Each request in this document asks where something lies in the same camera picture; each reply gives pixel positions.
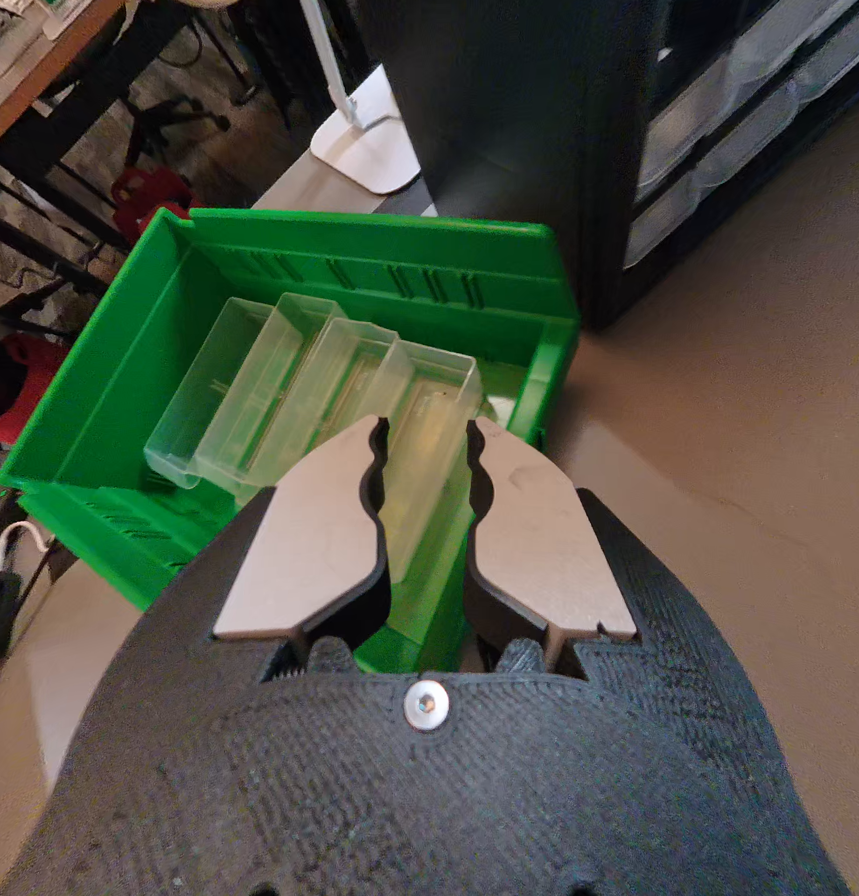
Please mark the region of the set of clear cabinet drawers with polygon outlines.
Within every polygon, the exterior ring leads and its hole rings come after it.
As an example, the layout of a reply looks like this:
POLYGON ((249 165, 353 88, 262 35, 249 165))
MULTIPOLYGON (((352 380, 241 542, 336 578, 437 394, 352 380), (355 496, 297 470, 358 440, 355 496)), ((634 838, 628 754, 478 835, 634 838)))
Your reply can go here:
POLYGON ((670 2, 623 269, 859 64, 859 1, 670 2))

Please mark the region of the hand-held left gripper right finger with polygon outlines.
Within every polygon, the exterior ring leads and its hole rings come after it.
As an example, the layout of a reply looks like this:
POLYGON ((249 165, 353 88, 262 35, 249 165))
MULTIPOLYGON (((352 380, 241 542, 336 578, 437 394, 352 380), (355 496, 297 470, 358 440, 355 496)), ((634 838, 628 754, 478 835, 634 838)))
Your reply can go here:
POLYGON ((574 641, 622 643, 638 624, 572 481, 490 419, 469 420, 469 527, 462 604, 480 641, 516 640, 557 666, 574 641))

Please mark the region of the red stool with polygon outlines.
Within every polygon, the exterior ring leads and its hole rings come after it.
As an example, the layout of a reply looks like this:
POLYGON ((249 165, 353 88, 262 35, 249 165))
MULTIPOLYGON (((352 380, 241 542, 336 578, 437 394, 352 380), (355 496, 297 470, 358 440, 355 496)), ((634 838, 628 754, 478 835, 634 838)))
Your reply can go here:
POLYGON ((23 332, 0 338, 0 443, 16 443, 68 353, 23 332))
POLYGON ((111 185, 110 195, 115 205, 113 221, 130 244, 141 237, 159 209, 189 218, 189 209, 201 206, 189 184, 164 166, 126 168, 111 185))

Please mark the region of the wood-edged side table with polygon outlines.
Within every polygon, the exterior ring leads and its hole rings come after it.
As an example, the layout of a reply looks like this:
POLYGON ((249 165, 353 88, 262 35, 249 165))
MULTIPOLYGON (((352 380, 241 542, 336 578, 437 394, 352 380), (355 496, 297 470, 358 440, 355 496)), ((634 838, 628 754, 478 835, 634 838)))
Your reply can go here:
POLYGON ((0 166, 100 242, 122 251, 130 246, 121 233, 60 192, 48 182, 48 174, 187 26, 192 8, 180 2, 141 2, 114 50, 56 111, 43 117, 33 103, 125 9, 125 2, 85 2, 54 39, 36 38, 0 82, 0 166))

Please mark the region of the instruction sheet on stand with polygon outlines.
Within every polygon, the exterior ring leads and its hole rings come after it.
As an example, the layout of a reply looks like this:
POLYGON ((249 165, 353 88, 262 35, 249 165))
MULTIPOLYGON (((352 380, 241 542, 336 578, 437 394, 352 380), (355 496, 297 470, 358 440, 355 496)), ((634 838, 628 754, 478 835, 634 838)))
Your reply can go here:
POLYGON ((312 136, 310 153, 373 195, 401 191, 418 177, 420 165, 384 67, 378 64, 346 93, 319 2, 300 6, 335 108, 312 136))

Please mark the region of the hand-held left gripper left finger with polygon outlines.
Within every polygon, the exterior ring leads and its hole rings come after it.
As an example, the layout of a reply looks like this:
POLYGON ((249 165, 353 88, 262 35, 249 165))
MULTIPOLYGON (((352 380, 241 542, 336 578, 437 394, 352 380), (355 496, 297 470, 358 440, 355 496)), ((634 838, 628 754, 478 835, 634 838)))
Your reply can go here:
POLYGON ((212 628, 222 642, 323 637, 357 649, 391 610, 384 525, 389 421, 367 415, 277 482, 212 628))

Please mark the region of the pale desk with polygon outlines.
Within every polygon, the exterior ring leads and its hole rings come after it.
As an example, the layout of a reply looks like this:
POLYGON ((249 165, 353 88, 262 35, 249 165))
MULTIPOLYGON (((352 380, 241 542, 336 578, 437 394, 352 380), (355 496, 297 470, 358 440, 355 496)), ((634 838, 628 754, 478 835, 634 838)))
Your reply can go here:
POLYGON ((547 445, 730 642, 859 894, 859 102, 581 337, 547 445))

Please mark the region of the black drawer cabinet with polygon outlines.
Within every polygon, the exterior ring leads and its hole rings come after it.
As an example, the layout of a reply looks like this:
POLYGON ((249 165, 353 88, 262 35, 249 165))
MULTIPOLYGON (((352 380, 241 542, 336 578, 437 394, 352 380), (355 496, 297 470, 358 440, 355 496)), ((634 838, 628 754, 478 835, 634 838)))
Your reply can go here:
POLYGON ((670 2, 357 2, 443 217, 546 225, 602 330, 859 100, 859 64, 623 269, 670 2))

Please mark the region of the green plastic bin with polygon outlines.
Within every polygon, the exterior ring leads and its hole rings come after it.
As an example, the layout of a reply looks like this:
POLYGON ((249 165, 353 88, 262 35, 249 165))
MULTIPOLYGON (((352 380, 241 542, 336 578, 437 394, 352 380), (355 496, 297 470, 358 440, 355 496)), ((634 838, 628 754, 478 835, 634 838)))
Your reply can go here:
MULTIPOLYGON (((201 478, 173 486, 144 443, 224 304, 285 293, 475 357, 491 416, 536 446, 578 341, 551 230, 539 225, 292 210, 163 210, 144 231, 0 468, 0 483, 146 610, 241 511, 201 478)), ((454 670, 464 627, 467 438, 383 628, 370 672, 454 670)))

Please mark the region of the black office chair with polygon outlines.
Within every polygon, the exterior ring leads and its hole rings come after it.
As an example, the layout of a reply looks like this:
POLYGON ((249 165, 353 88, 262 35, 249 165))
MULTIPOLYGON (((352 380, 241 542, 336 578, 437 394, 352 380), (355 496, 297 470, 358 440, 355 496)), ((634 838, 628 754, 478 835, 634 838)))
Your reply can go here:
POLYGON ((231 127, 226 116, 215 114, 197 98, 186 94, 146 108, 138 106, 127 94, 119 97, 119 102, 133 119, 124 159, 126 168, 137 167, 144 155, 157 163, 165 163, 165 151, 168 147, 165 130, 168 127, 201 121, 212 122, 223 133, 231 127))

